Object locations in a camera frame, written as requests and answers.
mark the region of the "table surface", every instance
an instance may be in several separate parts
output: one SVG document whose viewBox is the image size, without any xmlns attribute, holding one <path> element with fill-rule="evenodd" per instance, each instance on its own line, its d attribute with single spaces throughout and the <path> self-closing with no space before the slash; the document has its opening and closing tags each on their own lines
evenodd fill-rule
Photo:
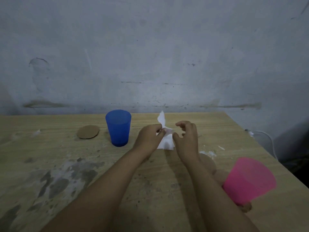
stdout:
<svg viewBox="0 0 309 232">
<path fill-rule="evenodd" d="M 132 114 L 129 142 L 114 147 L 104 114 L 0 117 L 1 231 L 39 231 L 132 146 L 158 114 Z M 253 200 L 249 218 L 261 231 L 309 231 L 309 190 L 223 112 L 166 113 L 168 127 L 197 125 L 199 151 L 215 153 L 217 169 L 230 171 L 239 157 L 263 162 L 277 188 Z M 97 125 L 98 136 L 76 137 Z M 204 231 L 186 168 L 176 151 L 156 150 L 136 171 L 111 230 Z"/>
</svg>

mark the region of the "pink plastic cup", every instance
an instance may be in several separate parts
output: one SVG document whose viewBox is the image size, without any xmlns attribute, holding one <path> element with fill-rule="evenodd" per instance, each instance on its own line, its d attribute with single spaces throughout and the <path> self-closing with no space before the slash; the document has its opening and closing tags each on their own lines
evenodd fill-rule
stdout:
<svg viewBox="0 0 309 232">
<path fill-rule="evenodd" d="M 228 175 L 223 189 L 236 204 L 248 203 L 276 187 L 276 179 L 261 162 L 239 158 Z"/>
</svg>

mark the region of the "left hand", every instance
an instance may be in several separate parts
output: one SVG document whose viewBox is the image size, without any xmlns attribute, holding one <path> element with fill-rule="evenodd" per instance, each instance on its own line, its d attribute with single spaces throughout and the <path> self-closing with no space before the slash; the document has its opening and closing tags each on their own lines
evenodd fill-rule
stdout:
<svg viewBox="0 0 309 232">
<path fill-rule="evenodd" d="M 162 129 L 161 124 L 147 125 L 141 129 L 132 150 L 138 151 L 144 157 L 150 156 L 160 144 L 166 131 L 162 129 L 158 135 L 156 133 Z"/>
</svg>

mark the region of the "right hand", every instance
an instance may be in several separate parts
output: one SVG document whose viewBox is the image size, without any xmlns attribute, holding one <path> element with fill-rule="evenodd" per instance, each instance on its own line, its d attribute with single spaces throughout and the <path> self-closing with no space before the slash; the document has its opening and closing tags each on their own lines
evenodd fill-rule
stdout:
<svg viewBox="0 0 309 232">
<path fill-rule="evenodd" d="M 173 133 L 173 140 L 176 144 L 176 151 L 179 158 L 184 164 L 191 161 L 199 161 L 198 154 L 198 138 L 196 125 L 190 121 L 179 121 L 176 123 L 185 134 L 182 134 L 183 138 L 179 137 L 177 133 Z"/>
</svg>

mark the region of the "finger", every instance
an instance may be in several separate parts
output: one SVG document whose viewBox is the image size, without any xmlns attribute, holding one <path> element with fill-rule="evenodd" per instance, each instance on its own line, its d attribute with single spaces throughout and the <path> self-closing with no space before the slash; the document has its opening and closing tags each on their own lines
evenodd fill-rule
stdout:
<svg viewBox="0 0 309 232">
<path fill-rule="evenodd" d="M 175 125 L 179 126 L 180 128 L 185 128 L 187 124 L 191 124 L 191 122 L 187 120 L 183 120 L 183 121 L 178 121 Z"/>
<path fill-rule="evenodd" d="M 178 133 L 173 133 L 173 139 L 175 141 L 175 144 L 177 145 L 178 142 L 180 141 L 180 137 L 179 137 Z"/>
<path fill-rule="evenodd" d="M 154 125 L 149 125 L 151 127 L 151 129 L 153 129 L 154 131 L 160 130 L 162 129 L 162 125 L 161 124 L 154 124 Z"/>
<path fill-rule="evenodd" d="M 166 130 L 165 129 L 161 129 L 161 131 L 157 135 L 157 138 L 161 141 L 165 134 L 166 134 Z"/>
</svg>

